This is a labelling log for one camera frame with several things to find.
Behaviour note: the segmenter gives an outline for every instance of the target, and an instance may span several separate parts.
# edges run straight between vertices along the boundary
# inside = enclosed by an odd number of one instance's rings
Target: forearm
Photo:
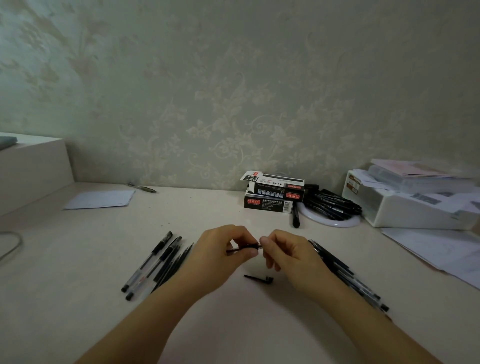
[[[325,298],[319,293],[315,300],[342,327],[367,363],[440,363],[360,295],[340,281],[332,284],[335,288],[330,291],[335,294]]]
[[[199,298],[193,288],[172,278],[87,351],[77,364],[157,363],[173,329]]]

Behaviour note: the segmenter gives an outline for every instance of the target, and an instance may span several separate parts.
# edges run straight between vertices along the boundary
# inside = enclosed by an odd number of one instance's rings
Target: pile of pens
[[[157,246],[152,250],[148,258],[142,263],[142,265],[135,271],[135,273],[130,277],[127,283],[125,283],[125,285],[122,287],[121,291],[127,293],[125,297],[127,301],[130,301],[134,297],[134,295],[137,294],[143,287],[145,287],[145,289],[142,297],[145,297],[146,295],[149,295],[150,293],[155,291],[158,287],[168,281],[185,261],[190,250],[192,249],[193,244],[190,245],[187,249],[185,249],[177,258],[175,258],[181,248],[181,236],[174,239],[160,255],[160,257],[158,257],[157,259],[154,258],[160,251],[162,251],[165,245],[167,245],[172,236],[172,232],[169,231],[165,235],[165,237],[160,240]],[[153,276],[153,273],[157,270],[158,267],[160,267],[159,270]]]
[[[303,204],[331,220],[343,221],[353,215],[361,215],[361,207],[329,190],[319,191],[318,185],[305,185],[308,192],[303,198]]]
[[[308,241],[310,244],[313,245],[314,249],[320,256],[320,258],[322,258],[328,269],[338,278],[340,278],[342,282],[344,282],[347,286],[356,291],[371,306],[379,309],[384,313],[389,310],[388,306],[380,302],[380,296],[375,294],[370,288],[360,282],[360,280],[355,277],[355,274],[348,268],[345,263],[343,263],[340,259],[336,258],[334,255],[330,254],[312,239]]]

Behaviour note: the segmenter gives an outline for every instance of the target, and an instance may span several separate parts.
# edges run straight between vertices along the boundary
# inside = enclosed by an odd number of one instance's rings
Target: gray cord
[[[15,235],[18,238],[17,244],[7,251],[5,254],[0,255],[0,261],[2,261],[4,258],[6,258],[10,253],[13,253],[16,249],[20,247],[20,245],[23,244],[24,240],[22,239],[22,236],[14,231],[0,231],[0,235]]]

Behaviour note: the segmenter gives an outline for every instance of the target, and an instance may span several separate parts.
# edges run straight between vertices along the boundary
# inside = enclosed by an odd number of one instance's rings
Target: red label
[[[299,195],[299,194],[293,194],[292,192],[287,192],[287,194],[285,195],[285,197],[295,198],[296,200],[300,200],[300,195]]]

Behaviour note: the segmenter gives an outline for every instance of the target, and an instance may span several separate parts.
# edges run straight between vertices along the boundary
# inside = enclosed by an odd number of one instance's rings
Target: wall
[[[370,158],[478,165],[477,0],[0,0],[0,129],[77,180],[338,186]]]

